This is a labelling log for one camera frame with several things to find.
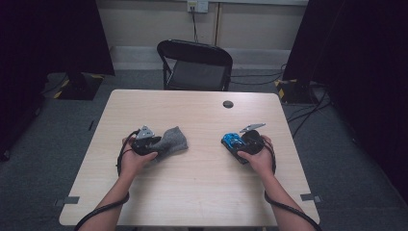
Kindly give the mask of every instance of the table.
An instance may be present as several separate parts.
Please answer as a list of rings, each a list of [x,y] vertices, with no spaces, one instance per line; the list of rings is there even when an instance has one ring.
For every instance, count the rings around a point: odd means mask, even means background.
[[[230,100],[234,106],[223,107]],[[319,222],[310,189],[277,95],[272,93],[114,90],[90,142],[66,204],[62,225],[92,211],[117,179],[121,139],[147,125],[156,136],[179,126],[189,149],[148,164],[135,179],[118,225],[276,226],[264,187],[250,165],[241,165],[220,143],[226,133],[252,123],[272,139],[276,177],[307,215]]]

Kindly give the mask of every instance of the chair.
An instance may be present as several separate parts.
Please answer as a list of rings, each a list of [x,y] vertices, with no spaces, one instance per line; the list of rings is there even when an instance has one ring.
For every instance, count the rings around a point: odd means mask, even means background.
[[[160,42],[157,51],[163,61],[165,90],[228,90],[233,61],[225,50],[209,44],[169,39]],[[173,69],[167,59],[176,61]]]

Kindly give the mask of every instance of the chair seat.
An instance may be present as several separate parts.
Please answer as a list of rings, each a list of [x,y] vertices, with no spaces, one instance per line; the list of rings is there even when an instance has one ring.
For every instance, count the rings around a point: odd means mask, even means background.
[[[226,72],[225,66],[177,61],[167,86],[174,90],[222,90]]]

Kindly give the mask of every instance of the person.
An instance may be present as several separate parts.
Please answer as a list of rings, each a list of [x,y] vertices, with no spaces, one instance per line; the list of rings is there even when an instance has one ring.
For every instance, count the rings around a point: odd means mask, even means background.
[[[270,138],[267,136],[262,137],[266,141],[266,145],[272,148]],[[157,152],[152,152],[145,156],[138,155],[130,146],[130,143],[132,143],[133,140],[134,138],[130,139],[129,142],[125,144],[121,173],[118,179],[96,208],[100,208],[124,198],[128,193],[133,180],[142,171],[143,166],[158,155]],[[263,148],[255,155],[250,155],[242,151],[239,151],[238,155],[245,158],[260,176],[270,199],[279,201],[280,203],[289,205],[296,210],[303,212],[274,176],[271,168],[272,157],[266,148]],[[275,214],[279,230],[315,230],[314,227],[303,218],[279,207],[273,205],[271,207]],[[121,209],[122,206],[117,206],[111,210],[98,214],[87,220],[79,230],[115,230]]]

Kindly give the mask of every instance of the person's right hand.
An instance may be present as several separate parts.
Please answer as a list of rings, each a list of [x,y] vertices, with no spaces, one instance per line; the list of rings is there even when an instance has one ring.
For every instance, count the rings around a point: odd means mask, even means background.
[[[269,148],[272,148],[269,145],[271,143],[270,138],[264,135],[262,135],[261,137],[266,141],[265,145],[267,145]],[[272,156],[265,147],[255,155],[251,155],[243,151],[239,151],[237,154],[245,158],[251,164],[252,168],[261,177],[264,175],[271,175],[271,174],[273,175]]]

